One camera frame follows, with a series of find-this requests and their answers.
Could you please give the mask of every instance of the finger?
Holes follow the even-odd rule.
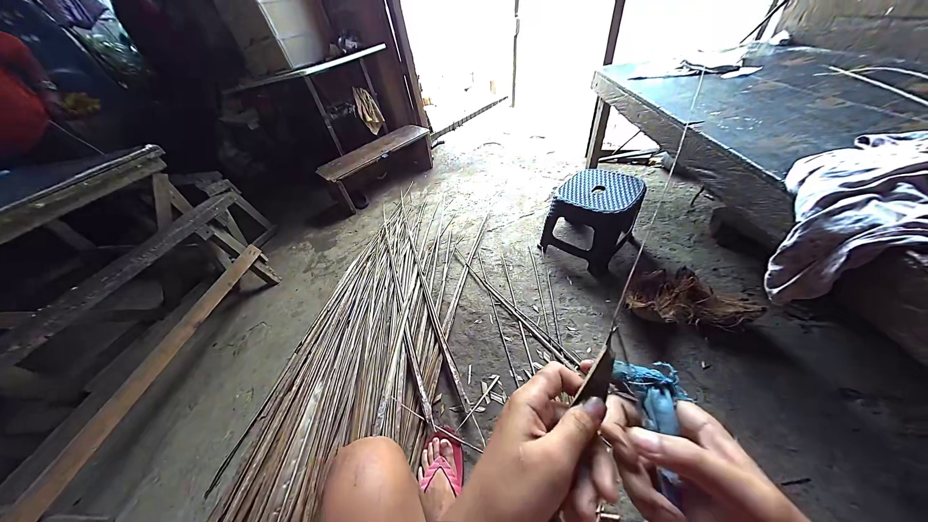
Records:
[[[619,465],[633,466],[638,462],[638,452],[628,441],[625,430],[628,428],[629,411],[625,409],[622,398],[615,395],[606,397],[606,418],[599,427],[599,432],[612,445],[612,457]]]
[[[606,416],[606,403],[599,397],[591,397],[579,406],[570,408],[561,421],[550,432],[538,439],[560,453],[567,463],[580,460],[586,445],[596,435],[602,419]]]
[[[654,488],[651,476],[640,464],[619,466],[619,477],[625,493],[645,520],[650,522],[685,522],[680,513],[666,497]]]
[[[641,428],[628,430],[628,438],[646,459],[679,473],[732,507],[747,513],[764,513],[770,502],[776,500],[768,495],[771,486],[766,476],[739,468],[691,440]]]
[[[542,422],[545,423],[545,432],[551,431],[551,428],[555,426],[564,416],[564,413],[570,409],[570,406],[560,402],[559,400],[551,400],[550,404],[550,415],[547,415],[542,418]]]
[[[597,496],[608,503],[619,502],[619,471],[606,443],[596,437],[590,450],[590,479]]]
[[[677,403],[677,418],[680,420],[680,434],[695,441],[700,446],[720,455],[730,463],[763,473],[760,466],[741,447],[741,444],[725,429],[718,420],[706,410],[692,402]]]
[[[641,414],[630,401],[617,395],[606,397],[606,419],[609,424],[618,424],[623,428],[641,425]]]
[[[559,362],[549,362],[542,368],[524,386],[516,390],[512,396],[514,398],[539,398],[553,399],[566,392],[568,395],[575,395],[577,390],[583,384],[583,377],[573,370],[567,368]]]
[[[570,504],[573,506],[577,520],[583,522],[593,522],[596,520],[597,494],[596,485],[589,469],[581,465],[577,469],[577,479],[574,482],[574,488],[569,494]]]

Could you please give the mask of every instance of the bundle of bamboo strips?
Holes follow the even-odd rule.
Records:
[[[211,521],[315,519],[336,451],[361,437],[392,438],[415,465],[436,427],[431,404],[443,361],[470,410],[446,342],[466,270],[438,319],[456,248],[441,207],[425,220],[420,205],[412,227],[407,211],[415,210],[402,203],[384,216],[252,421],[256,437]]]

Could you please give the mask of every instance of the hand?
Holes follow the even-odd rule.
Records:
[[[722,424],[699,406],[678,402],[683,437],[670,437],[629,427],[640,419],[623,399],[610,396],[607,404],[601,433],[612,444],[625,492],[650,522],[808,522]],[[685,515],[655,488],[658,465],[683,478]]]
[[[567,510],[572,504],[565,501],[578,483],[577,464],[586,451],[596,451],[595,446],[588,448],[606,415],[600,398],[569,410],[556,400],[563,392],[576,394],[582,383],[578,373],[551,362],[516,390],[445,519],[535,522],[551,519],[563,504]],[[601,467],[591,466],[579,482],[605,491],[607,500],[616,502],[615,473],[598,472]]]

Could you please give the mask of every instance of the foot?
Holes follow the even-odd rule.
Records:
[[[425,470],[441,455],[449,463],[454,465],[455,452],[451,443],[447,439],[433,438],[425,450],[422,450],[422,462],[419,466],[418,479],[422,480],[425,476]],[[440,469],[435,472],[429,487],[421,493],[422,509],[425,511],[425,519],[429,522],[440,520],[442,515],[447,511],[455,500],[455,492],[451,489],[451,481],[445,475],[445,470]]]

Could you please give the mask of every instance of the bench leg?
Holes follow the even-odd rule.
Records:
[[[357,208],[354,207],[354,203],[351,201],[351,196],[348,195],[348,190],[345,189],[345,186],[341,183],[341,181],[333,181],[329,183],[329,192],[331,193],[332,198],[341,208],[347,210],[350,215],[357,214]]]
[[[415,172],[425,172],[432,168],[432,137],[425,136],[409,146],[409,157]]]

